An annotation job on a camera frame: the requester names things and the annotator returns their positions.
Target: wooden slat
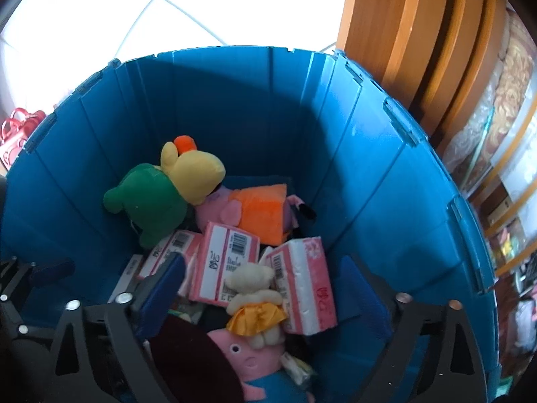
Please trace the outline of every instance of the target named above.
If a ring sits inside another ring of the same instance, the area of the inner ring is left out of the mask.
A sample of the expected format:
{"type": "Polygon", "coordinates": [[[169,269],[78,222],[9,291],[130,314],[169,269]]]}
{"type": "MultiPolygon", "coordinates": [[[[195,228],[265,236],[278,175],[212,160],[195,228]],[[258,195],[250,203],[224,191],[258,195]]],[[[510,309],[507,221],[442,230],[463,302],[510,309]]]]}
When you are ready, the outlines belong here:
{"type": "Polygon", "coordinates": [[[405,0],[381,85],[408,108],[436,43],[446,0],[405,0]]]}
{"type": "Polygon", "coordinates": [[[470,62],[444,120],[431,138],[431,144],[436,145],[439,156],[444,154],[452,138],[464,128],[487,87],[498,60],[506,23],[505,0],[485,0],[470,62]]]}
{"type": "Polygon", "coordinates": [[[522,141],[524,133],[526,133],[526,130],[528,126],[530,125],[530,122],[532,121],[532,118],[533,118],[533,115],[535,114],[536,109],[537,109],[537,95],[534,97],[532,104],[530,106],[530,110],[528,111],[528,114],[526,115],[522,124],[520,125],[520,128],[518,129],[515,138],[511,141],[506,151],[500,157],[500,160],[498,161],[496,166],[492,168],[492,170],[486,175],[486,177],[483,179],[481,184],[477,187],[475,192],[469,198],[470,202],[475,207],[478,207],[490,195],[484,192],[485,189],[488,187],[490,183],[492,183],[494,178],[503,170],[503,168],[506,166],[509,159],[511,159],[511,156],[515,153],[516,149],[520,145],[520,142],[522,141]]]}
{"type": "Polygon", "coordinates": [[[382,80],[405,0],[345,0],[336,47],[382,80]]]}
{"type": "Polygon", "coordinates": [[[439,125],[468,66],[483,3],[484,0],[454,0],[438,61],[418,106],[423,114],[420,125],[428,135],[439,125]]]}
{"type": "Polygon", "coordinates": [[[508,210],[506,210],[505,213],[494,224],[492,224],[492,226],[485,230],[485,236],[492,236],[498,232],[498,230],[503,227],[504,224],[507,224],[509,221],[511,221],[511,219],[517,214],[519,209],[526,204],[528,199],[535,191],[537,191],[537,177],[535,177],[528,185],[520,198],[508,210]]]}
{"type": "Polygon", "coordinates": [[[515,257],[514,259],[507,262],[504,266],[501,266],[496,270],[496,277],[500,277],[502,274],[505,274],[517,266],[522,265],[522,263],[532,255],[533,252],[537,250],[537,239],[529,244],[522,252],[515,257]]]}

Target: plush toy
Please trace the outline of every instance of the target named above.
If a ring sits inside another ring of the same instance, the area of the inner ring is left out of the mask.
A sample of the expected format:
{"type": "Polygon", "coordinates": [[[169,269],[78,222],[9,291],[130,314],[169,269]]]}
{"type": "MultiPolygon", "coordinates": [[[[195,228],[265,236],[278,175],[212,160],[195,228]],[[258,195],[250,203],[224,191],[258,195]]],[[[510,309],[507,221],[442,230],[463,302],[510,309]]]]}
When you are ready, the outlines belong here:
{"type": "Polygon", "coordinates": [[[171,234],[186,215],[187,203],[171,180],[150,164],[140,164],[121,183],[104,194],[104,207],[117,214],[125,211],[142,232],[140,245],[151,249],[171,234]]]}
{"type": "Polygon", "coordinates": [[[241,380],[245,401],[263,403],[315,403],[313,394],[301,390],[281,367],[284,345],[255,350],[241,336],[226,329],[208,336],[216,343],[241,380]]]}
{"type": "Polygon", "coordinates": [[[195,207],[196,223],[202,232],[209,221],[238,227],[258,236],[262,244],[276,247],[299,226],[292,206],[306,218],[315,218],[315,212],[299,197],[287,196],[285,184],[235,191],[220,186],[195,207]]]}
{"type": "Polygon", "coordinates": [[[245,336],[252,348],[274,346],[285,340],[280,322],[287,319],[281,305],[283,297],[269,289],[275,272],[251,262],[242,264],[225,279],[227,287],[238,292],[226,311],[232,315],[227,330],[245,336]]]}
{"type": "Polygon", "coordinates": [[[165,143],[160,154],[160,168],[173,182],[181,196],[192,205],[200,205],[226,176],[224,165],[216,156],[198,151],[189,136],[178,136],[165,143]]]}

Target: silver bolt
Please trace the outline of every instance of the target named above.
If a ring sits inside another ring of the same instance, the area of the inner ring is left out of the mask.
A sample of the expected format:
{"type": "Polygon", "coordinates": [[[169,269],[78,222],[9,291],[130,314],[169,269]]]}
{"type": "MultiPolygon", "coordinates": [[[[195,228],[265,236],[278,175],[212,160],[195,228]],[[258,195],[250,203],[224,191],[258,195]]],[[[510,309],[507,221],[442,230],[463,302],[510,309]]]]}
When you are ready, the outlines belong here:
{"type": "Polygon", "coordinates": [[[399,302],[399,303],[403,303],[403,304],[408,304],[410,302],[412,302],[413,298],[410,294],[407,294],[406,292],[399,292],[395,295],[395,299],[399,302]]]}
{"type": "Polygon", "coordinates": [[[125,303],[129,303],[133,299],[133,295],[130,292],[122,292],[121,294],[118,294],[115,298],[115,302],[124,305],[125,303]]]}
{"type": "Polygon", "coordinates": [[[80,307],[80,302],[78,300],[71,300],[68,304],[65,305],[67,311],[76,311],[80,307]]]}
{"type": "Polygon", "coordinates": [[[449,307],[455,311],[460,311],[462,309],[462,303],[458,300],[450,300],[449,307]]]}

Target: yellow satin skirt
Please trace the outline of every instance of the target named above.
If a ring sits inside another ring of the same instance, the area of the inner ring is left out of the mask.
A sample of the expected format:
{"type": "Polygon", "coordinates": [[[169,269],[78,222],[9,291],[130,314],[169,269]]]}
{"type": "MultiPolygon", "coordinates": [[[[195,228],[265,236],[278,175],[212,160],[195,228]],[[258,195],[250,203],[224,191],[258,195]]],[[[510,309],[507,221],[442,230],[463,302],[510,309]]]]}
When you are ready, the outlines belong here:
{"type": "Polygon", "coordinates": [[[232,316],[226,329],[235,335],[254,336],[287,319],[281,306],[272,303],[244,305],[232,316]]]}

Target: yellow plush head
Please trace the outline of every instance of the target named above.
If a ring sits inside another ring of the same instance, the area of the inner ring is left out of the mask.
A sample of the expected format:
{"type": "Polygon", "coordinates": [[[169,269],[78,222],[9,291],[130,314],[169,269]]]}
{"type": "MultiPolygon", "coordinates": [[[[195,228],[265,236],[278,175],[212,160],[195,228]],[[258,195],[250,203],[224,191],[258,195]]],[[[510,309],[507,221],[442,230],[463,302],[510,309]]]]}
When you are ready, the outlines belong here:
{"type": "Polygon", "coordinates": [[[189,136],[165,143],[160,167],[188,203],[200,205],[224,180],[226,169],[216,156],[198,151],[189,136]]]}

